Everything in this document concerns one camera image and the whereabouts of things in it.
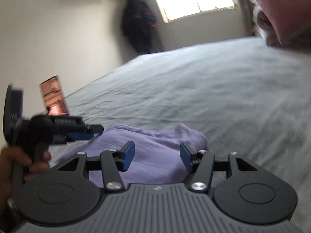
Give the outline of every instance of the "hand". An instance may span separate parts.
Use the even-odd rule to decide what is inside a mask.
[[[29,156],[20,147],[6,147],[2,149],[0,154],[0,213],[4,211],[7,206],[7,200],[12,196],[13,163],[29,167],[30,173],[24,176],[25,181],[29,181],[50,168],[47,161],[51,160],[51,154],[44,152],[43,159],[45,161],[33,164]]]

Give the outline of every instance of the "round suction pad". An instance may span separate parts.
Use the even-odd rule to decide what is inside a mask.
[[[241,171],[218,184],[215,204],[230,217],[249,224],[289,220],[297,195],[286,182],[266,171]]]
[[[62,225],[85,217],[100,199],[99,189],[70,171],[49,170],[27,182],[15,195],[19,211],[39,224]]]

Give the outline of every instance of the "gray bed sheet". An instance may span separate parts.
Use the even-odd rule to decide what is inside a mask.
[[[291,184],[292,221],[311,231],[311,49],[249,37],[143,55],[66,103],[87,123],[203,132],[216,155],[237,151]],[[58,158],[72,146],[51,151]]]

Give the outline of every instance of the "logo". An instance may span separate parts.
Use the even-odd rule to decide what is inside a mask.
[[[155,189],[155,191],[160,191],[162,189],[162,187],[157,186],[157,187],[154,187],[153,189]]]
[[[77,121],[75,119],[61,119],[61,118],[56,118],[55,123],[60,123],[60,124],[76,124]]]

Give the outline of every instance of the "white wall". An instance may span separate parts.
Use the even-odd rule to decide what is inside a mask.
[[[133,58],[120,30],[124,4],[0,0],[1,122],[9,83],[24,88],[24,115],[31,116],[44,110],[38,87],[44,80],[58,75],[68,95]]]
[[[157,33],[164,50],[246,35],[241,12],[238,9],[204,12],[165,23],[156,0],[145,1],[159,21]]]

